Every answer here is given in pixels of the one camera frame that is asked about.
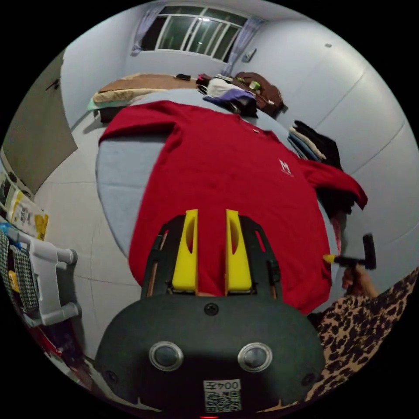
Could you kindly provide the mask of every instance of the white logo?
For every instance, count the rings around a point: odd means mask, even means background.
[[[281,159],[279,159],[279,161],[281,162],[281,170],[287,175],[294,177],[294,175],[291,173],[291,170],[289,170],[288,164],[283,162]]]

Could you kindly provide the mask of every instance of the qr code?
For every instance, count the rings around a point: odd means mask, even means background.
[[[205,409],[207,413],[237,412],[241,410],[240,391],[205,392]]]

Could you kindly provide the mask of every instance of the beige blanket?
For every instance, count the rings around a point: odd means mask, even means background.
[[[137,96],[170,89],[195,89],[196,79],[179,80],[168,74],[133,74],[102,87],[93,96],[94,103],[129,101]]]

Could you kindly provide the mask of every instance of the camera lens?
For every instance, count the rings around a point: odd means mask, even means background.
[[[237,360],[245,371],[260,372],[271,364],[272,351],[263,343],[250,343],[241,349]]]
[[[161,371],[177,370],[183,362],[181,349],[172,342],[157,342],[149,352],[150,362]]]

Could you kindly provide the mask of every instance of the sticker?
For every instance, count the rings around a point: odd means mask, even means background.
[[[240,380],[204,381],[207,413],[238,412],[241,410]]]

